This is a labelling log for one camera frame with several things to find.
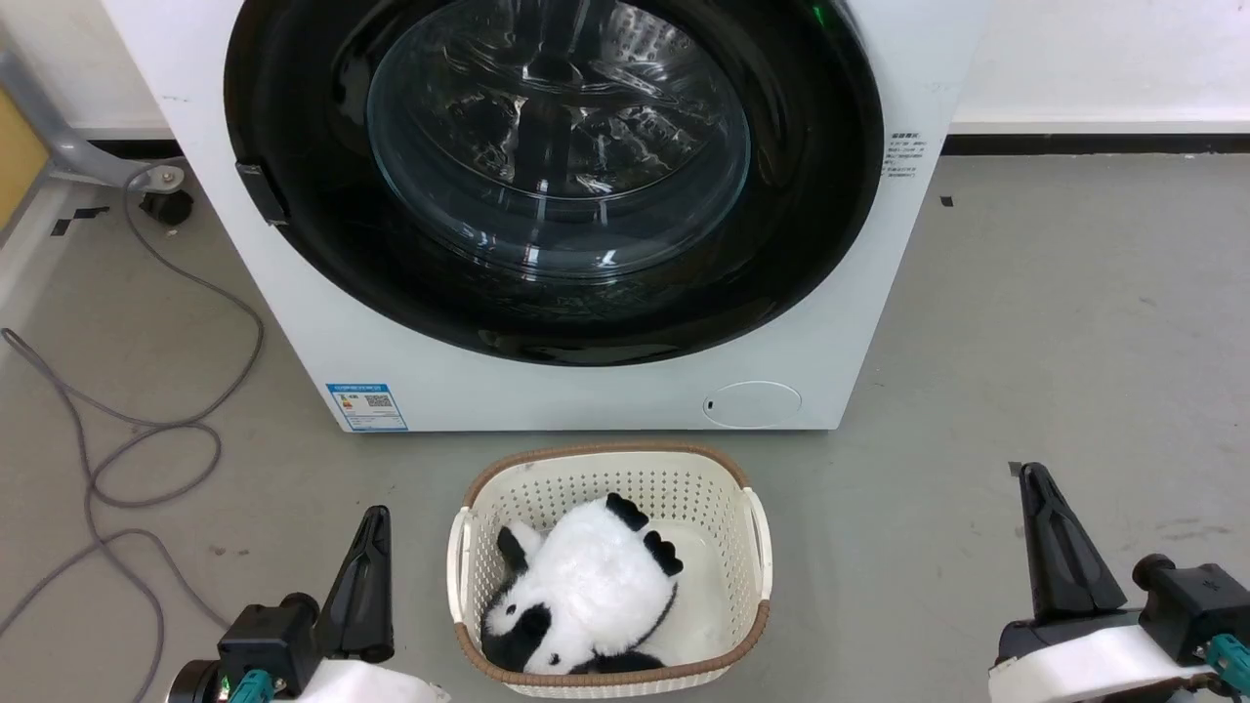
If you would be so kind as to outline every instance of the energy label sticker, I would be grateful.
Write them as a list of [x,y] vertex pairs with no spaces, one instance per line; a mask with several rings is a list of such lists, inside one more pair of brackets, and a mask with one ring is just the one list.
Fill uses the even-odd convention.
[[385,383],[330,383],[326,388],[351,432],[408,432],[408,423]]

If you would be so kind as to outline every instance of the laundry basket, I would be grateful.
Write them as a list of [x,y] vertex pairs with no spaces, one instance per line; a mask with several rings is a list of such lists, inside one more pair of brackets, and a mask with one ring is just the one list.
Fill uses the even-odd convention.
[[[668,664],[620,674],[536,675],[481,654],[480,622],[508,575],[499,529],[551,529],[570,508],[616,492],[638,503],[685,563],[669,617],[641,650]],[[496,462],[469,488],[448,543],[448,604],[469,660],[509,688],[541,698],[619,698],[715,680],[755,647],[769,618],[772,544],[746,475],[729,457],[690,444],[546,449]]]

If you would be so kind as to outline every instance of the panda plush toy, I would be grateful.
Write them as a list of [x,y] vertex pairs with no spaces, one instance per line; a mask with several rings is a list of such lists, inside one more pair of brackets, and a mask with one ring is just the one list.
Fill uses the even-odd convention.
[[638,652],[672,608],[682,564],[672,543],[616,493],[569,510],[544,538],[512,522],[499,533],[511,577],[481,618],[481,650],[531,674],[662,667]]

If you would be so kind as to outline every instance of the basket handle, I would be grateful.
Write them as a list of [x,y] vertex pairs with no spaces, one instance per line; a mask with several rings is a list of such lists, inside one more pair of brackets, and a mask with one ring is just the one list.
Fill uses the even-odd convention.
[[469,547],[470,529],[469,507],[460,508],[456,519],[451,520],[451,535],[448,538],[448,609],[451,610],[451,622],[461,624],[465,622],[464,603],[461,598],[461,584],[464,584],[465,569],[469,567],[466,549]]
[[769,532],[769,518],[764,514],[760,497],[750,488],[744,488],[746,503],[751,507],[751,522],[755,523],[755,545],[760,550],[760,600],[772,597],[772,533]]

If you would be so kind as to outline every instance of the white washing machine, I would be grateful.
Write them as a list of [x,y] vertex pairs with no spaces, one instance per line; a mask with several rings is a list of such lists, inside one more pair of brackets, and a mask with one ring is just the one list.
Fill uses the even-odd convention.
[[832,429],[990,0],[104,0],[349,432]]

